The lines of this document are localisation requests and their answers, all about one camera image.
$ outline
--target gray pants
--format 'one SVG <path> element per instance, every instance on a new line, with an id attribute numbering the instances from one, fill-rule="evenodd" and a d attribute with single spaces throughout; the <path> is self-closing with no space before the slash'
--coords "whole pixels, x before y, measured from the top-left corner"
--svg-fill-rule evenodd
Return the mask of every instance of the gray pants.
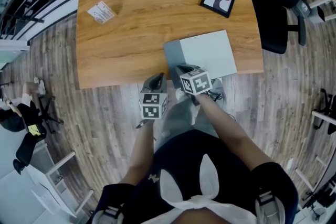
<path id="1" fill-rule="evenodd" d="M 162 135 L 158 138 L 155 150 L 160 148 L 173 137 L 183 134 L 192 129 L 200 130 L 209 135 L 218 137 L 212 124 L 206 117 L 202 108 L 198 112 L 195 124 L 192 125 L 191 99 L 186 99 L 181 103 L 174 105 L 167 113 L 163 123 Z"/>

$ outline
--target white knot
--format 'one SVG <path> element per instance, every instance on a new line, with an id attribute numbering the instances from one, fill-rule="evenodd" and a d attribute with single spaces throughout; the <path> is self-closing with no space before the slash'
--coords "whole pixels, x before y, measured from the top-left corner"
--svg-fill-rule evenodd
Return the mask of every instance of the white knot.
<path id="1" fill-rule="evenodd" d="M 194 209 L 201 209 L 208 205 L 209 198 L 203 195 L 195 195 L 190 198 L 189 202 L 193 204 Z"/>

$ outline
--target person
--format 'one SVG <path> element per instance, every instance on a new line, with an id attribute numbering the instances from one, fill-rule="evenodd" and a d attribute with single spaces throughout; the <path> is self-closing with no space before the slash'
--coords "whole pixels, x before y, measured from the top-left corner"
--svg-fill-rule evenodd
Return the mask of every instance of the person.
<path id="1" fill-rule="evenodd" d="M 126 175 L 103 188 L 92 223 L 292 224 L 298 192 L 281 166 L 211 96 L 196 96 L 194 125 L 193 102 L 176 97 L 155 150 L 153 121 L 140 128 Z"/>
<path id="2" fill-rule="evenodd" d="M 40 96 L 46 94 L 44 81 L 42 79 L 34 78 L 34 82 L 25 82 L 21 99 L 18 98 L 12 101 L 5 96 L 4 101 L 6 107 L 0 108 L 0 125 L 3 128 L 11 132 L 24 130 L 25 124 L 23 116 L 28 124 L 35 121 L 34 114 L 31 113 L 30 109 L 33 94 Z"/>

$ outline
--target black picture frame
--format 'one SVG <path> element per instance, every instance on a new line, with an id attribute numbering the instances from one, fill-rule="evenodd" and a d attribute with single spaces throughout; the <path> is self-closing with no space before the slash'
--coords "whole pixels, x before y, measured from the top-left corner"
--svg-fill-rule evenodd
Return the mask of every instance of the black picture frame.
<path id="1" fill-rule="evenodd" d="M 204 1 L 205 1 L 205 0 L 201 0 L 201 3 L 200 3 L 199 5 L 202 6 L 202 7 L 207 8 L 207 9 L 210 9 L 210 10 L 212 10 L 212 11 L 215 12 L 215 13 L 221 14 L 222 16 L 224 16 L 224 17 L 226 17 L 226 18 L 228 18 L 228 17 L 230 16 L 230 13 L 231 13 L 233 4 L 234 4 L 234 2 L 235 2 L 235 0 L 231 0 L 231 3 L 230 3 L 229 8 L 228 8 L 228 10 L 225 12 L 225 11 L 219 10 L 219 9 L 217 9 L 217 8 L 214 8 L 214 7 L 211 7 L 211 6 L 207 5 L 207 4 L 205 4 Z"/>

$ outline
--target person's arm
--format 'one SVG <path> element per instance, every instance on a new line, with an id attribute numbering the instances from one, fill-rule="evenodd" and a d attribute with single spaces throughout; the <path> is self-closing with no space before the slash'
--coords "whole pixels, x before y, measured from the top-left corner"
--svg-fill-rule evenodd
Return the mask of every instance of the person's arm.
<path id="1" fill-rule="evenodd" d="M 273 160 L 248 137 L 243 128 L 209 96 L 199 94 L 196 96 L 196 99 L 201 104 L 219 138 L 232 153 L 244 162 L 249 170 L 253 170 L 260 164 L 273 162 Z"/>
<path id="2" fill-rule="evenodd" d="M 13 103 L 11 102 L 10 99 L 7 99 L 7 100 L 6 100 L 6 104 L 7 104 L 7 106 L 9 106 L 9 108 L 10 108 L 13 112 L 15 112 L 16 114 L 18 114 L 18 115 L 20 116 L 20 118 L 22 118 L 22 114 L 21 114 L 20 110 L 19 110 L 16 106 L 13 105 Z"/>
<path id="3" fill-rule="evenodd" d="M 131 155 L 130 167 L 120 183 L 136 186 L 152 167 L 154 156 L 153 124 L 153 120 L 148 120 L 139 129 Z"/>

